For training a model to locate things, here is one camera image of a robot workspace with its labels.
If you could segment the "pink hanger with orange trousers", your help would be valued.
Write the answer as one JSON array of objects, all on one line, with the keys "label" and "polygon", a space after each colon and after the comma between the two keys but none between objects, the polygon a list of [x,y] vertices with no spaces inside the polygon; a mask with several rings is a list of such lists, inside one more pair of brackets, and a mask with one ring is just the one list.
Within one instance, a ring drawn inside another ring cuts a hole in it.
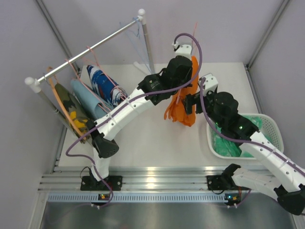
[{"label": "pink hanger with orange trousers", "polygon": [[[195,38],[195,34],[196,34],[196,30],[197,30],[197,25],[198,25],[198,21],[195,23],[194,25],[194,29],[193,29],[193,34],[192,34],[192,37]],[[191,38],[191,43],[188,43],[186,44],[186,46],[190,45],[192,50],[191,50],[191,54],[190,54],[190,57],[193,57],[193,55],[196,55],[196,49],[198,49],[196,43],[194,42],[193,38]],[[176,98],[176,104],[179,103],[180,101],[180,98],[181,98],[181,90],[182,89],[179,89],[178,90],[178,94],[177,94],[177,98]]]}]

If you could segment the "blue wire hanger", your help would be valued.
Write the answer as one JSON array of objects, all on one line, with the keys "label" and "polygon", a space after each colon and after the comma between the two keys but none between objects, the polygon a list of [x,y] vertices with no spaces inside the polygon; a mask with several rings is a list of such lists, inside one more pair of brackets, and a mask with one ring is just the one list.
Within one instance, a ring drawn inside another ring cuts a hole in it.
[{"label": "blue wire hanger", "polygon": [[141,59],[141,64],[146,67],[146,70],[144,70],[144,68],[142,68],[139,63],[135,63],[135,66],[139,66],[140,70],[143,70],[145,74],[153,73],[153,70],[150,67],[151,61],[149,60],[149,52],[147,51],[145,35],[142,27],[142,16],[137,16],[133,18],[132,21],[137,25],[136,30],[129,28],[126,29],[124,33],[128,37],[137,55]]}]

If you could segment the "green white patterned trousers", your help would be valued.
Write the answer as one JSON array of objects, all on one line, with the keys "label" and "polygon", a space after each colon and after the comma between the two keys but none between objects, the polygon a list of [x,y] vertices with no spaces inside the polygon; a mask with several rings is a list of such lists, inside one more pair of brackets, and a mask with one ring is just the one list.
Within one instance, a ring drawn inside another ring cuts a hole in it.
[{"label": "green white patterned trousers", "polygon": [[[245,118],[249,119],[255,124],[259,130],[263,127],[263,121],[258,116],[244,115]],[[219,156],[224,157],[238,157],[238,158],[254,158],[251,154],[246,151],[242,151],[235,145],[234,142],[228,141],[221,138],[214,130],[211,130],[212,148]]]}]

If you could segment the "blue white patterned trousers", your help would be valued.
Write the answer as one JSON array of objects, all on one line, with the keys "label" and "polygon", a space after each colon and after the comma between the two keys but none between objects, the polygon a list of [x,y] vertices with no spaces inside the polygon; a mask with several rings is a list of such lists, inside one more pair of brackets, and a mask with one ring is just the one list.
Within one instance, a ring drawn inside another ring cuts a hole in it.
[{"label": "blue white patterned trousers", "polygon": [[127,92],[98,66],[87,65],[86,70],[93,91],[113,107],[117,107],[128,97]]}]

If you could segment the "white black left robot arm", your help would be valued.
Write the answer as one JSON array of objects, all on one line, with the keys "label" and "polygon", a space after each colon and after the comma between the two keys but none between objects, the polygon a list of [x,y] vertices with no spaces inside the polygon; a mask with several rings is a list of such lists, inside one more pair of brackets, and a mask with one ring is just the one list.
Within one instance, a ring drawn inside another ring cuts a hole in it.
[{"label": "white black left robot arm", "polygon": [[107,186],[110,159],[119,151],[114,140],[116,135],[144,111],[189,87],[192,76],[191,55],[176,55],[159,73],[144,77],[133,92],[111,112],[88,123],[94,155],[89,177],[96,189]]}]

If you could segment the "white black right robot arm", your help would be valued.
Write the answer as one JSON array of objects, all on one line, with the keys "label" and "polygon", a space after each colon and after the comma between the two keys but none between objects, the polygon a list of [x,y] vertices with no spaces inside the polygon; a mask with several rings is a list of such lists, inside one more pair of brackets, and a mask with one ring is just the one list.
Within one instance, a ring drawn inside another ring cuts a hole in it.
[{"label": "white black right robot arm", "polygon": [[183,105],[188,115],[195,106],[196,113],[203,113],[213,130],[221,129],[220,137],[250,153],[273,175],[262,176],[231,164],[222,173],[222,183],[227,189],[240,186],[256,190],[276,200],[289,213],[304,215],[305,170],[272,145],[249,119],[238,113],[238,102],[230,93],[188,94]]}]

